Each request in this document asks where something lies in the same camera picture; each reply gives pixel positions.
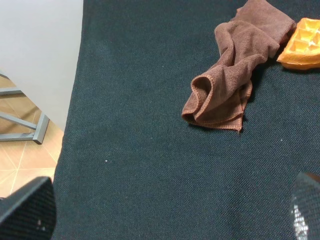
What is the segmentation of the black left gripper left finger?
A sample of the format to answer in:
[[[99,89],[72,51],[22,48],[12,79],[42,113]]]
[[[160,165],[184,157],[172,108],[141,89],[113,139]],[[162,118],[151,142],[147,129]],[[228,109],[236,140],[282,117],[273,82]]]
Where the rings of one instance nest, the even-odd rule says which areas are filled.
[[[39,176],[0,200],[2,240],[50,240],[57,222],[52,180]]]

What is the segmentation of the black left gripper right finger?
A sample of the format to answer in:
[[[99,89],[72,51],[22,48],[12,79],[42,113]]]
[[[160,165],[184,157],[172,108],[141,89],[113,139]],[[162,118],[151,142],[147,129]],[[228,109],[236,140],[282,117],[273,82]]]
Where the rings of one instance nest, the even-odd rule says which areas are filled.
[[[320,177],[311,172],[297,175],[290,204],[290,221],[296,240],[320,238]]]

